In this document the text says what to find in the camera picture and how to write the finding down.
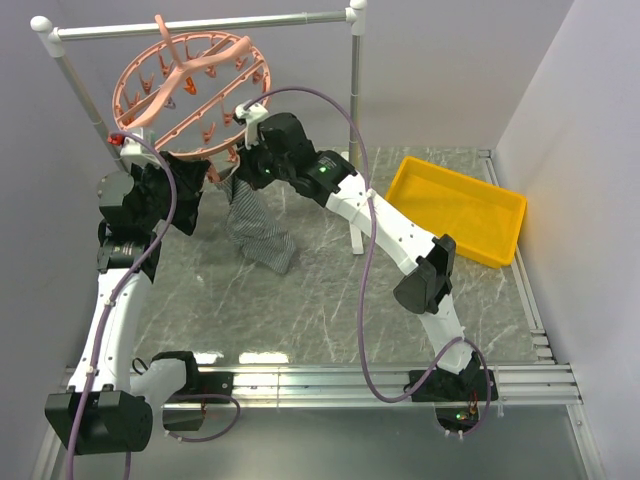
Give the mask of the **grey striped boxer underwear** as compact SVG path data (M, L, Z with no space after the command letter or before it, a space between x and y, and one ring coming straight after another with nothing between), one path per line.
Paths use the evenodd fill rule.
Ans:
M234 246L248 260L285 274L296 252L290 233L279 224L262 196L231 169L219 176L216 187L229 205L224 228Z

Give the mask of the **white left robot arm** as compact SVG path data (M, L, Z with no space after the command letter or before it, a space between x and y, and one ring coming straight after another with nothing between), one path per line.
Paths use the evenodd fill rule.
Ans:
M81 359L67 389L51 394L45 416L75 455L140 452L154 417L172 396L195 399L202 388L190 351L155 355L148 371L130 373L134 335L153 285L161 244L155 228L172 225L193 234L207 161L163 155L169 168L132 166L98 185L98 295Z

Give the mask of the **pink round clip hanger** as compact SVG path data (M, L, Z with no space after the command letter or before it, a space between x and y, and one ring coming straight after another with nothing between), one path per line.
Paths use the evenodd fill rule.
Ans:
M205 30L172 34L154 17L161 40L124 69L112 95L119 130L148 127L153 146L185 161L226 153L239 164L244 127L233 119L241 102L269 91L270 67L247 36Z

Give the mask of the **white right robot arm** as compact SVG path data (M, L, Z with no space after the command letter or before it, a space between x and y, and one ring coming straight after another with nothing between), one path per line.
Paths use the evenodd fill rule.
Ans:
M254 189L288 183L302 197L347 220L396 264L403 278L395 300L418 316L436 352L424 380L409 393L433 402L463 402L490 395L491 376L464 339L452 298L456 243L409 220L368 186L365 177L335 151L318 151L291 113L271 115L260 106L237 107L244 126L237 174Z

